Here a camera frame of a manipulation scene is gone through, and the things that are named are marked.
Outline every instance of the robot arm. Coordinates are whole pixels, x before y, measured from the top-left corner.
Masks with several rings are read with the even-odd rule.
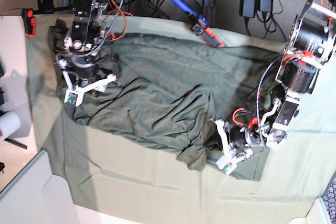
[[[64,39],[66,54],[56,56],[56,62],[62,69],[68,86],[64,103],[79,106],[86,92],[92,90],[104,93],[108,83],[116,81],[113,73],[106,73],[99,68],[99,63],[103,61],[118,61],[117,54],[103,57],[99,54],[123,2],[120,3],[112,25],[106,29],[101,16],[109,1],[112,0],[73,0],[75,17]]]
[[[335,53],[336,32],[335,27],[330,27],[336,20],[336,13],[315,1],[307,0],[302,13],[294,21],[283,56],[273,61],[261,77],[256,95],[257,111],[250,122],[244,125],[236,121],[240,115],[253,114],[244,108],[233,113],[235,126],[223,120],[212,120],[223,146],[223,156],[216,164],[226,174],[230,174],[237,163],[257,155],[259,151],[256,152],[255,148],[276,150],[285,142],[288,125],[298,113],[301,95],[313,92],[320,70]],[[279,61],[281,64],[275,79],[279,84],[271,91],[271,106],[268,111],[260,112],[262,82],[267,71]]]

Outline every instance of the light green sheet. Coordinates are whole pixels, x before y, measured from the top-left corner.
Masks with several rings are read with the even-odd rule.
[[[321,72],[314,94],[302,98],[287,143],[282,150],[270,152],[261,181],[236,180],[211,167],[202,173],[190,171],[174,154],[144,148],[67,117],[55,94],[57,82],[46,47],[48,27],[57,17],[71,25],[72,16],[38,16],[34,42],[27,38],[28,88],[38,147],[59,140],[54,146],[57,155],[49,154],[51,163],[66,163],[67,155],[80,161],[83,153],[75,152],[75,145],[87,147],[90,160],[85,163],[52,167],[54,174],[68,180],[75,204],[141,223],[273,224],[304,217],[323,193],[336,170],[334,59]],[[121,29],[118,19],[113,30]],[[198,39],[180,22],[153,18],[128,18],[128,32]],[[230,31],[214,32],[226,46],[283,48],[283,44]],[[313,121],[307,116],[312,113]],[[83,170],[93,173],[90,179],[76,177]]]

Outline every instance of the red wire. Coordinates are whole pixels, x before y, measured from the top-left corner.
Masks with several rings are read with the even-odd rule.
[[[114,0],[110,0],[110,1],[111,1],[111,3],[115,6],[116,9],[119,8],[118,5],[114,2]],[[126,21],[125,15],[124,15],[124,13],[123,13],[122,10],[120,10],[119,13],[121,14],[121,16],[122,16],[122,18],[123,18],[123,21],[124,21],[124,29],[123,29],[121,35],[119,35],[119,37],[113,39],[113,41],[114,41],[114,40],[117,40],[117,39],[120,39],[122,36],[124,36],[125,33],[126,33],[126,30],[127,30],[127,21]]]
[[[114,40],[114,33],[112,32],[112,31],[110,31],[110,35],[111,35],[111,41],[113,41]]]
[[[242,122],[236,120],[236,118],[239,116],[239,115],[236,115],[236,113],[239,112],[239,111],[242,111],[242,110],[244,110],[244,108],[239,108],[239,109],[235,110],[235,112],[233,112],[233,114],[232,114],[232,121],[235,124],[238,124],[240,126],[244,126],[244,124]]]

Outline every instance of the white paper roll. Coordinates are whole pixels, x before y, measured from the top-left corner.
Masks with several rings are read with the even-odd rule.
[[[20,119],[13,111],[9,111],[6,114],[0,116],[0,141],[8,138],[19,128]]]

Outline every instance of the green cloth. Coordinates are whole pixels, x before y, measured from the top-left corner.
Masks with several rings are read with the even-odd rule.
[[[292,218],[305,217],[323,194],[336,170],[335,57],[320,72],[313,94],[302,96],[286,144],[269,152],[260,181],[237,180],[210,166],[201,173],[189,170],[175,154],[75,123],[56,94],[55,65],[50,60],[48,29],[58,17],[72,24],[71,15],[38,15],[35,37],[27,37],[27,89],[37,147],[47,150],[53,174],[67,180],[76,205],[145,224],[288,224]],[[127,20],[128,33],[201,42],[181,22]],[[122,30],[120,18],[113,31]],[[277,52],[283,47],[232,31],[214,32],[231,47]],[[239,67],[249,62],[242,60]],[[247,169],[249,162],[239,169]]]
[[[222,156],[203,146],[214,133],[210,118],[227,118],[246,97],[277,53],[253,47],[211,48],[195,41],[157,35],[126,35],[105,45],[101,55],[116,52],[118,65],[106,64],[119,79],[96,98],[85,94],[81,106],[64,105],[77,123],[124,136],[145,147],[177,154],[201,172]],[[67,88],[57,69],[59,97]],[[245,161],[232,175],[260,180],[268,151]]]

